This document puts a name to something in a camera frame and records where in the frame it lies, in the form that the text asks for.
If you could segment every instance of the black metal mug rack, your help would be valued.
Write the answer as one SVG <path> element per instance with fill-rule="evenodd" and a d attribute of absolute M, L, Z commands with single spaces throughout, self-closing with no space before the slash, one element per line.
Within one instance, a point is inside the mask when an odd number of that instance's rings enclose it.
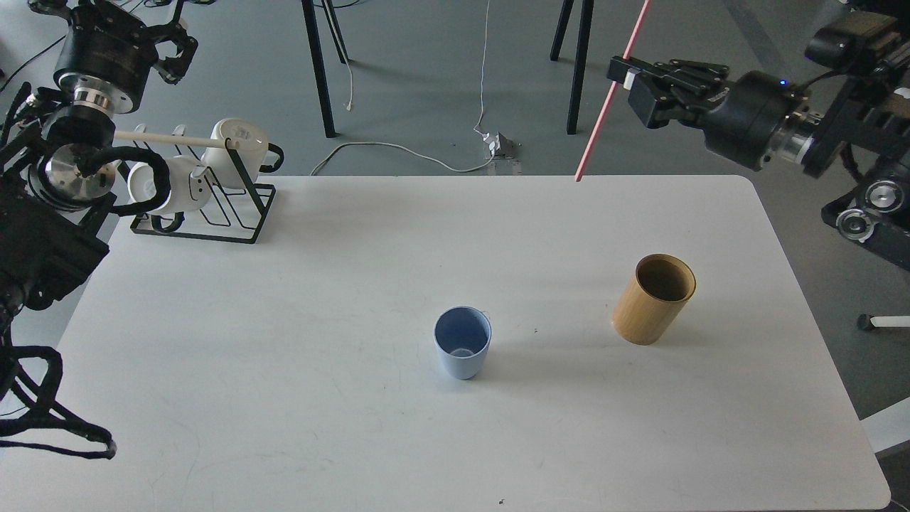
<path fill-rule="evenodd" d="M 228 148 L 229 141 L 229 138 L 225 140 L 225 149 L 243 181 L 243 190 L 225 189 L 218 182 L 214 172 L 208 173 L 205 180 L 212 196 L 202 209 L 187 213 L 179 212 L 173 216 L 142 213 L 133 218 L 130 230 L 143 235 L 256 243 L 275 199 L 275 186 L 253 183 L 237 150 Z M 178 154 L 183 154 L 180 146 L 175 145 L 175 148 Z M 185 148 L 194 158 L 201 160 L 190 146 Z"/>

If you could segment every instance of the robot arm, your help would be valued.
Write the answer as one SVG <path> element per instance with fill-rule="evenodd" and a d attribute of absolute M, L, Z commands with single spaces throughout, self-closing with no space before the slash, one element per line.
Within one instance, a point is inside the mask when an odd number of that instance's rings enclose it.
<path fill-rule="evenodd" d="M 80 0 L 73 8 L 66 0 L 28 0 L 32 11 L 64 18 L 69 30 L 54 73 L 57 88 L 32 91 L 24 84 L 0 131 L 0 399 L 12 392 L 27 408 L 17 418 L 0 418 L 0 446 L 86 458 L 116 452 L 107 430 L 56 401 L 59 354 L 13 346 L 10 324 L 23 308 L 43 310 L 86 281 L 108 252 L 96 237 L 108 213 L 135 215 L 167 199 L 166 162 L 151 149 L 114 147 L 113 116 L 139 108 L 151 69 L 171 84 L 186 74 L 197 41 L 179 24 L 183 4 L 177 0 L 168 23 L 146 26 L 105 0 Z M 159 58 L 156 46 L 165 42 L 177 46 L 176 56 Z M 155 194 L 115 205 L 111 189 L 118 172 L 125 177 L 127 160 L 149 164 Z M 85 214 L 78 222 L 61 215 L 79 211 Z M 47 362 L 41 383 L 23 370 L 19 360 L 25 358 Z M 63 429 L 105 449 L 75 452 L 5 439 L 33 428 Z"/>
<path fill-rule="evenodd" d="M 857 186 L 822 210 L 851 242 L 910 271 L 910 99 L 893 91 L 910 67 L 910 40 L 891 16 L 855 11 L 822 28 L 805 54 L 846 82 L 823 115 L 811 111 L 809 84 L 750 71 L 727 79 L 722 65 L 619 56 L 607 77 L 630 90 L 647 128 L 671 120 L 698 128 L 712 152 L 759 170 L 775 155 L 815 178 L 850 147 L 879 156 Z"/>

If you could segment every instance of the power outlet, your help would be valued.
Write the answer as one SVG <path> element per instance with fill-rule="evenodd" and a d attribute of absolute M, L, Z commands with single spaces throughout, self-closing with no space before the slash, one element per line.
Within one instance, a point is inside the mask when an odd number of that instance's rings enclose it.
<path fill-rule="evenodd" d="M 483 139 L 487 145 L 484 149 L 485 158 L 487 159 L 514 159 L 516 153 L 515 143 L 506 138 L 500 132 L 496 135 L 488 134 Z"/>

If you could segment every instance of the blue plastic cup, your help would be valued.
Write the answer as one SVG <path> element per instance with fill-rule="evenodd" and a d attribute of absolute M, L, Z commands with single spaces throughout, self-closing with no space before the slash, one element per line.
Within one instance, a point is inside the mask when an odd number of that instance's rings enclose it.
<path fill-rule="evenodd" d="M 456 379 L 470 379 L 490 349 L 490 321 L 482 312 L 459 306 L 443 313 L 433 330 L 442 367 Z"/>

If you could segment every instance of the white pipe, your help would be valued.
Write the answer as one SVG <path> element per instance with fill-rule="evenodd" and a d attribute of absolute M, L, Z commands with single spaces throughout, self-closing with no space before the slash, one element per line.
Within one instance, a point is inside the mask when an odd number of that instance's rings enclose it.
<path fill-rule="evenodd" d="M 875 327 L 910 327 L 910 316 L 874 316 L 871 320 Z"/>
<path fill-rule="evenodd" d="M 867 417 L 860 422 L 878 453 L 910 440 L 910 398 Z"/>
<path fill-rule="evenodd" d="M 139 142 L 158 142 L 161 144 L 177 144 L 178 146 L 202 146 L 203 148 L 224 148 L 241 150 L 247 144 L 242 140 L 227 142 L 220 138 L 179 137 L 176 135 L 160 135 L 157 133 L 140 133 L 137 131 L 117 130 L 114 138 L 121 140 L 134 140 Z"/>

